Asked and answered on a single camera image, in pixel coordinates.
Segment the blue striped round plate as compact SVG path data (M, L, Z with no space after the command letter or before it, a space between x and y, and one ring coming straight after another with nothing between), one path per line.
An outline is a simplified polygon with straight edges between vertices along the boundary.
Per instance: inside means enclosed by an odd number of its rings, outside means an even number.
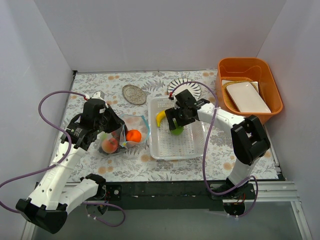
M179 86L174 91L174 95L177 95L184 90L188 90L197 100L200 98L202 93L201 86L198 83L195 83L193 79L187 77L179 77L172 80L167 86L167 93L170 94L178 85L182 83L186 84Z

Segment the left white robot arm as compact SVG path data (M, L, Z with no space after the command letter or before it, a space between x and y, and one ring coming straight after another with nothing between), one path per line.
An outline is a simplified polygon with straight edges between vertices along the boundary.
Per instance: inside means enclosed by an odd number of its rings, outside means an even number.
M106 180L97 174L81 178L80 183L63 192L76 164L85 155L91 143L101 132L111 133L122 127L120 119L102 98L90 98L83 105L83 112L71 119L58 145L58 154L26 198L19 199L15 208L28 221L51 234L65 224L68 214L90 198L104 199Z

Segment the clear zip top bag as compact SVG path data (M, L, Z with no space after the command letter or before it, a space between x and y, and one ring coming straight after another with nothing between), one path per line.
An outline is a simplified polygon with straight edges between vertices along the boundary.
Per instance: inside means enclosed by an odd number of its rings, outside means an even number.
M119 116L125 123L125 125L119 128L116 131L111 133L102 132L98 138L98 153L102 156L110 156L121 154L126 151L135 150L137 147L142 146L147 142L147 139L150 135L150 128L146 118L143 115L130 115L130 114L121 114ZM129 130L138 130L142 135L142 139L140 142L133 142L126 140L126 134ZM115 138L118 141L118 148L114 153L105 153L102 150L101 144L104 139Z

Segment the peach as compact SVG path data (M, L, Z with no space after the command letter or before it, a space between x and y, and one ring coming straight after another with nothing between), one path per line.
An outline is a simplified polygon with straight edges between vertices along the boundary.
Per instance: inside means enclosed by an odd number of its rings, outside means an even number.
M119 143L117 139L110 138L110 139L104 139L101 143L102 150L107 154L113 154L119 146Z

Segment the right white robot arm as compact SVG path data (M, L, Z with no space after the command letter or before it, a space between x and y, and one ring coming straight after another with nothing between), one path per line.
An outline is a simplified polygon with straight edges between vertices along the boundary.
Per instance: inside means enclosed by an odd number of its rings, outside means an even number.
M209 100L197 100L187 89L177 95L170 94L169 99L175 102L174 107L165 110L171 131L199 121L209 123L210 128L216 127L231 136L235 165L225 185L217 190L212 190L209 185L206 188L215 196L239 198L245 192L244 185L253 178L254 166L271 146L259 118L255 115L234 115Z

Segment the white rectangular plate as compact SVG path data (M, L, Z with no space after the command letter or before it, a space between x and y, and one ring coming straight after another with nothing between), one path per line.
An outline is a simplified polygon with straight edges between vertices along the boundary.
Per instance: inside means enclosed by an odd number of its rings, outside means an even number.
M271 113L271 110L250 82L228 83L225 86L238 111L241 113Z

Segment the orange plastic bin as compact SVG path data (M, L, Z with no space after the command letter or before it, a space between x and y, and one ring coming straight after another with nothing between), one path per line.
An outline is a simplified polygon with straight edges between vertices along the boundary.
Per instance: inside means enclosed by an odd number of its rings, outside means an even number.
M257 82L259 95L270 109L270 113L239 112L231 97L228 95L223 80L231 82ZM279 114L283 109L283 103L276 82L269 65L256 57L227 57L220 60L217 65L215 90L218 105L235 115L248 117L255 115L262 124Z

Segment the orange fruit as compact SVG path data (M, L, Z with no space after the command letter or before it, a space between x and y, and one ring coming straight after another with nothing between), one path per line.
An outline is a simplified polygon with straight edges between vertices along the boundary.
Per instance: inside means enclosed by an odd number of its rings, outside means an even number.
M126 134L126 140L129 142L140 143L142 140L142 134L137 129L131 129Z

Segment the yellow banana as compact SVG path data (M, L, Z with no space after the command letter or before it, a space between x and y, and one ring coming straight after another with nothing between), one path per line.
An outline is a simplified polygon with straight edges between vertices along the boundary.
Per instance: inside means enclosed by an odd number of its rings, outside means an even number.
M166 116L166 112L164 110L162 110L161 112L159 112L156 116L156 124L157 127L159 128L161 126L162 120L165 119Z

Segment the large green custard apple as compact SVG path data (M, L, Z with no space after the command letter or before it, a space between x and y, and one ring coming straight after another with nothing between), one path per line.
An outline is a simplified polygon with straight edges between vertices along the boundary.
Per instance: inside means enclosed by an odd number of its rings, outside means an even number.
M170 133L174 136L179 136L183 133L184 127L183 126L177 126L176 129L170 130Z

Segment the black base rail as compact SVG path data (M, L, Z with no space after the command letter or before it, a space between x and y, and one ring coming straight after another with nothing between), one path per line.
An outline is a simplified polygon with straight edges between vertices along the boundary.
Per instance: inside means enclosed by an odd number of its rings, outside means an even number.
M106 182L102 189L110 204L124 210L223 211L229 200L211 195L203 181Z

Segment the white plastic basket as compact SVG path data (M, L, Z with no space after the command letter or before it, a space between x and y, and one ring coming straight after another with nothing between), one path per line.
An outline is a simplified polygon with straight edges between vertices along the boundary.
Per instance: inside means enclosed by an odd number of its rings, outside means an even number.
M154 97L148 102L149 149L157 160L184 160L203 156L206 130L202 122L196 121L183 127L180 135L169 130L167 119L157 126L156 116L174 106L167 96Z

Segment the speckled grey oval dish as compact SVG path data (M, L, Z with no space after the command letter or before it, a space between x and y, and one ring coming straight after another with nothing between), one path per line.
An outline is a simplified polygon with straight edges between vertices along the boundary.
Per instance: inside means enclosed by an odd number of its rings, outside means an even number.
M133 105L143 105L147 101L146 93L140 87L132 84L127 84L122 88L122 95Z

